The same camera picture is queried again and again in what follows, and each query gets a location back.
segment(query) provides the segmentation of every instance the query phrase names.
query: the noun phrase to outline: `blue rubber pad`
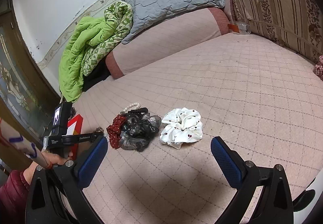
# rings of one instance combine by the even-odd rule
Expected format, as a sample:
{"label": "blue rubber pad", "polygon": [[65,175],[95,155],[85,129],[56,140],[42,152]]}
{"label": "blue rubber pad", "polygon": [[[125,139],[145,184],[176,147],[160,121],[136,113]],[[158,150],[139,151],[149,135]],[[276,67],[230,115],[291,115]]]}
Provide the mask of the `blue rubber pad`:
{"label": "blue rubber pad", "polygon": [[242,185],[242,173],[216,138],[213,138],[211,141],[211,152],[229,185],[234,189],[239,189]]}
{"label": "blue rubber pad", "polygon": [[108,140],[102,138],[78,172],[78,187],[87,188],[108,151]]}

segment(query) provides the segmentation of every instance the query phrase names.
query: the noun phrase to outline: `white scrunchie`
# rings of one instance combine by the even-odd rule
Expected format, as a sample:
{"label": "white scrunchie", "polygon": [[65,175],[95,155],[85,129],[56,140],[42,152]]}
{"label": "white scrunchie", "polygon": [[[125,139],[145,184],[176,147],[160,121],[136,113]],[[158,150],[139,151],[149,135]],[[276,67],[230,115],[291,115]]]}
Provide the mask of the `white scrunchie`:
{"label": "white scrunchie", "polygon": [[160,134],[160,142],[180,149],[183,142],[193,143],[202,139],[201,115],[197,110],[175,108],[162,119],[168,124]]}

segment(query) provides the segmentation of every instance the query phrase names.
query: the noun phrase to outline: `green blanket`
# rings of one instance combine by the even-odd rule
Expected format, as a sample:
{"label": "green blanket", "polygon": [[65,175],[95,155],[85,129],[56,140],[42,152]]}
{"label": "green blanket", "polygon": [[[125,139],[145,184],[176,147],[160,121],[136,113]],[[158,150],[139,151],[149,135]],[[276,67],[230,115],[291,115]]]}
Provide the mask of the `green blanket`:
{"label": "green blanket", "polygon": [[132,27],[132,8],[116,2],[104,11],[104,17],[83,17],[76,25],[59,63],[59,87],[67,101],[82,94],[83,75],[88,76]]}

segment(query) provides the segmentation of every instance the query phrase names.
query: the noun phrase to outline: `pearl bracelet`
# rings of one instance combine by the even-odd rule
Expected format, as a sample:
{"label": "pearl bracelet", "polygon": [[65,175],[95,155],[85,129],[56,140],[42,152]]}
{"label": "pearl bracelet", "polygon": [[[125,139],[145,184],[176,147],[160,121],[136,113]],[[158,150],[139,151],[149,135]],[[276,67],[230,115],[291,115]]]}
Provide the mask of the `pearl bracelet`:
{"label": "pearl bracelet", "polygon": [[129,106],[127,106],[124,110],[122,110],[120,112],[120,114],[126,113],[128,109],[130,109],[131,107],[134,107],[133,109],[139,109],[140,108],[140,104],[139,103],[132,103]]}

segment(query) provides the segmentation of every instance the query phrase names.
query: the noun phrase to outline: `red sleeve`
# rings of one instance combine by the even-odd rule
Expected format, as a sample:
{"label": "red sleeve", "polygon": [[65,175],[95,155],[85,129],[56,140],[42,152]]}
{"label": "red sleeve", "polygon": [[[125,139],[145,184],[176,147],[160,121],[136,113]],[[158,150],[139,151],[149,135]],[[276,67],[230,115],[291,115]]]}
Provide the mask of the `red sleeve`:
{"label": "red sleeve", "polygon": [[12,171],[7,182],[0,188],[2,219],[8,219],[10,223],[25,223],[28,191],[29,184],[26,182],[23,172]]}

